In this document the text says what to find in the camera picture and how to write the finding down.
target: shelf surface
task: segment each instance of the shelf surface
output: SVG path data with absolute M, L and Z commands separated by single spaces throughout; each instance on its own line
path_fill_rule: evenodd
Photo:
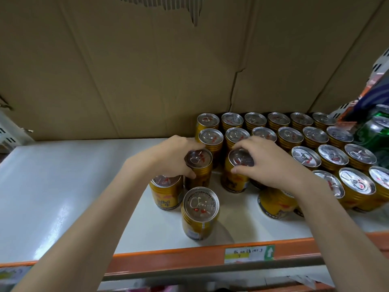
M 161 141 L 57 141 L 17 147 L 0 164 L 0 264 L 39 260 L 100 195 L 126 158 Z M 252 185 L 244 193 L 229 193 L 220 185 L 220 172 L 213 172 L 209 187 L 220 200 L 220 216 L 207 240 L 189 239 L 180 209 L 160 210 L 147 187 L 115 254 L 312 236 L 294 213 L 284 220 L 263 214 Z M 349 214 L 365 232 L 389 229 L 388 205 L 368 214 Z

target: shelf label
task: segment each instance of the shelf label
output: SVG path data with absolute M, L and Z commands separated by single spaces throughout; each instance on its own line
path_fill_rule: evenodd
M 275 245 L 226 248 L 224 264 L 274 259 Z

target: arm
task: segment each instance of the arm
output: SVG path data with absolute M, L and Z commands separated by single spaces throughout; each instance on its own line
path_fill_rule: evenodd
M 196 177 L 186 166 L 184 156 L 202 147 L 173 136 L 126 160 L 100 197 L 13 291 L 96 291 L 149 181 L 157 175 Z
M 272 141 L 251 137 L 234 148 L 239 147 L 250 152 L 255 165 L 231 171 L 297 199 L 338 291 L 387 291 L 389 261 L 350 218 L 324 179 Z

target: hand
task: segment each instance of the hand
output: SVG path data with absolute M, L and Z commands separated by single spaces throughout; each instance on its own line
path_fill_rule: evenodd
M 196 174 L 186 165 L 184 158 L 189 151 L 204 147 L 205 144 L 174 135 L 160 144 L 140 152 L 135 157 L 139 157 L 139 160 L 144 163 L 145 160 L 152 162 L 154 176 L 174 177 L 185 175 L 193 179 L 196 178 Z
M 310 181 L 323 183 L 322 178 L 312 174 L 271 140 L 251 136 L 233 146 L 234 149 L 241 147 L 249 151 L 254 159 L 254 166 L 235 166 L 231 169 L 232 173 L 246 175 L 266 186 L 279 188 L 293 195 L 298 194 Z

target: forearm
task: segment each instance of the forearm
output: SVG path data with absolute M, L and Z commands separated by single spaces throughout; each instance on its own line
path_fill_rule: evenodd
M 350 218 L 325 182 L 299 199 L 306 222 L 339 291 L 384 291 L 389 263 Z
M 18 291 L 96 291 L 135 207 L 153 178 L 134 156 L 100 197 L 15 287 Z

